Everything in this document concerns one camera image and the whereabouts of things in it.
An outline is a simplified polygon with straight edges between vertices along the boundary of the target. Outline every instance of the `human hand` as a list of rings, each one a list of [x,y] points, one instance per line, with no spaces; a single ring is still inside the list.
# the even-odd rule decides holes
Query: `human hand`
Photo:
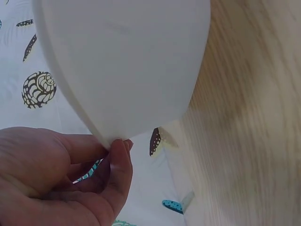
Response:
[[[127,200],[132,146],[115,140],[107,152],[92,135],[0,130],[0,225],[111,226]]]

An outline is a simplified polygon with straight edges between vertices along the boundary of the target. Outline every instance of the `feather print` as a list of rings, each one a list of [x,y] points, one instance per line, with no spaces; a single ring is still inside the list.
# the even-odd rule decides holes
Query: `feather print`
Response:
[[[162,127],[158,128],[161,140],[163,142],[163,146],[169,146],[171,148],[178,148],[178,144],[176,141],[173,139],[173,137]]]
[[[28,46],[26,47],[26,50],[24,52],[23,62],[27,59],[28,55],[32,51],[32,47],[36,43],[36,41],[37,41],[37,35],[35,34],[33,38],[30,40]]]
[[[82,176],[81,178],[79,178],[77,181],[81,181],[84,180],[86,178],[89,178],[90,176],[93,175],[94,171],[96,170],[97,166],[99,165],[100,160],[97,160],[94,165],[92,166],[92,168],[89,170],[89,172],[87,174],[85,174],[84,176]]]
[[[150,157],[156,157],[163,148],[159,129],[155,128],[150,138]]]
[[[28,108],[40,108],[54,97],[55,92],[56,83],[50,73],[37,72],[25,80],[22,98]]]
[[[28,26],[28,25],[31,25],[31,24],[33,24],[32,19],[19,22],[19,23],[17,23],[16,27],[23,27],[23,26]]]
[[[137,226],[137,225],[131,225],[126,221],[115,220],[112,226]]]
[[[177,213],[183,214],[182,206],[179,202],[171,201],[171,200],[163,200],[162,205]]]

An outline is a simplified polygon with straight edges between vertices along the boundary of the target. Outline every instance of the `light wood grain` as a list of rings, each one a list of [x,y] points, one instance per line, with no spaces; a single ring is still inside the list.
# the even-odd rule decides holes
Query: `light wood grain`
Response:
[[[201,226],[301,225],[301,1],[212,0],[177,140]]]

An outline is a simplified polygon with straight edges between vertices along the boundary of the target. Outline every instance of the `white curved container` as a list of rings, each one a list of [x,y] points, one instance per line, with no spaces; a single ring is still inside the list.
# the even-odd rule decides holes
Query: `white curved container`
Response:
[[[209,0],[32,0],[58,86],[109,147],[187,109],[210,24]]]

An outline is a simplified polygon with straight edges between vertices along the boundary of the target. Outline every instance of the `teal spotted shape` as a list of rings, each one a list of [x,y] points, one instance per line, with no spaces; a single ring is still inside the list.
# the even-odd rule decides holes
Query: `teal spotted shape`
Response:
[[[182,205],[179,202],[171,201],[171,200],[163,200],[162,205],[177,213],[183,214]]]
[[[99,165],[100,160],[97,160],[94,165],[92,166],[92,168],[89,170],[89,172],[87,174],[85,174],[84,176],[82,176],[81,178],[79,178],[77,181],[81,181],[84,180],[86,178],[89,178],[90,176],[93,175],[94,171],[96,170],[97,166]]]
[[[114,223],[112,224],[112,226],[137,226],[137,225],[129,224],[126,221],[115,220]]]

